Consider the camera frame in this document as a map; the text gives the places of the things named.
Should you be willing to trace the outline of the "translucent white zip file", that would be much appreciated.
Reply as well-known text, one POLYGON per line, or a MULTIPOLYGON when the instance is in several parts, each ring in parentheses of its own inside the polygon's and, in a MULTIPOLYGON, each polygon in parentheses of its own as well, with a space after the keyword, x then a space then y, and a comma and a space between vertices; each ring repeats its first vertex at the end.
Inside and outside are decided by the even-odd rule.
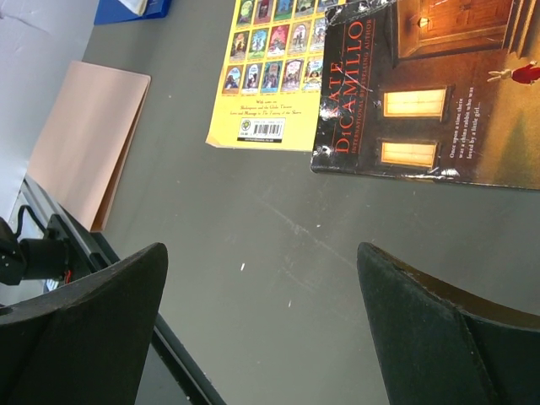
POLYGON ((130 13, 143 16, 146 11, 148 0, 119 0, 119 3, 130 13))

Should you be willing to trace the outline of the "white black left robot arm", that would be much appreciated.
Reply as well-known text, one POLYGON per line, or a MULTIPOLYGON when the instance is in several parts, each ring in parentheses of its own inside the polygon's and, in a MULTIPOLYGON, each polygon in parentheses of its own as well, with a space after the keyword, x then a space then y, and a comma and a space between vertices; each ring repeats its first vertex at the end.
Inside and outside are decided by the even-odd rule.
POLYGON ((73 276, 70 244, 58 238, 54 229, 46 228, 30 205, 22 205, 17 214, 15 231, 1 219, 1 283, 19 285, 23 280, 47 280, 68 283, 73 276), (43 233, 42 239, 20 239, 24 212, 43 233))

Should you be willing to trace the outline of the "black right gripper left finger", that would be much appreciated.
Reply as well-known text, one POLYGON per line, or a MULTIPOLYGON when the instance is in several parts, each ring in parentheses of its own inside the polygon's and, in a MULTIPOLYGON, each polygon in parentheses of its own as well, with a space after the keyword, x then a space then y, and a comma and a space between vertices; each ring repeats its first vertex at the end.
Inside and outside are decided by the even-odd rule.
POLYGON ((1 309, 3 404, 133 404, 165 287, 154 243, 1 309))

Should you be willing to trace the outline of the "yellow Shakespeare paperback book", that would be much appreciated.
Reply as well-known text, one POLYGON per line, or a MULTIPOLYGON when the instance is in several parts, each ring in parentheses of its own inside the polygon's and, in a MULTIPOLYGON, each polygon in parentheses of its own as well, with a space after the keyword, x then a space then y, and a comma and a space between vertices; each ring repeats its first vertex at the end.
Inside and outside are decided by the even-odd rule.
POLYGON ((240 0, 230 27, 207 144, 311 151, 326 11, 334 1, 240 0))

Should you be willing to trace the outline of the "black red-lettered glossy book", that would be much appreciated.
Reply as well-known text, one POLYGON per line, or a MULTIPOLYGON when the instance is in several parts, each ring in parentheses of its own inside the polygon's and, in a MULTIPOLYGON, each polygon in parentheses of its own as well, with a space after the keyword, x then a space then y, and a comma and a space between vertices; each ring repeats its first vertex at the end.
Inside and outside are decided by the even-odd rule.
POLYGON ((326 12, 316 173, 539 187, 536 1, 326 12))

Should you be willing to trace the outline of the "blue folder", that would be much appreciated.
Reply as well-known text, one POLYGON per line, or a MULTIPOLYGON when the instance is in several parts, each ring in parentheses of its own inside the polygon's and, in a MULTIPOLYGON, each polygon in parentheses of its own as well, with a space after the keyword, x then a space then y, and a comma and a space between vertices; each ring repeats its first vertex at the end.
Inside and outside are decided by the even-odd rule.
POLYGON ((171 3, 171 0, 101 0, 98 2, 98 7, 94 17, 94 25, 162 19, 167 16, 171 3))

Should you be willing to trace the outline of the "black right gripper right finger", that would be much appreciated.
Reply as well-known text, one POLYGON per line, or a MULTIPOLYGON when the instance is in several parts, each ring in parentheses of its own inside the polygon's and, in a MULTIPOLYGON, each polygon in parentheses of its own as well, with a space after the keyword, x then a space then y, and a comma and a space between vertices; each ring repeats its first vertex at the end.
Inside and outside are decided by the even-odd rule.
POLYGON ((363 242, 357 268, 391 404, 537 404, 539 317, 363 242))

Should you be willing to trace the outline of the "pink brown flat folder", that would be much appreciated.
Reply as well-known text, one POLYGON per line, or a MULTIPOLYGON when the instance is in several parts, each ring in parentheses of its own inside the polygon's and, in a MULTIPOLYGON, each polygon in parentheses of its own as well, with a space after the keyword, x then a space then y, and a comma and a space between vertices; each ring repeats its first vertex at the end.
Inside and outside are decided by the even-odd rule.
POLYGON ((105 228, 150 83, 72 62, 35 144, 28 175, 88 231, 105 228))

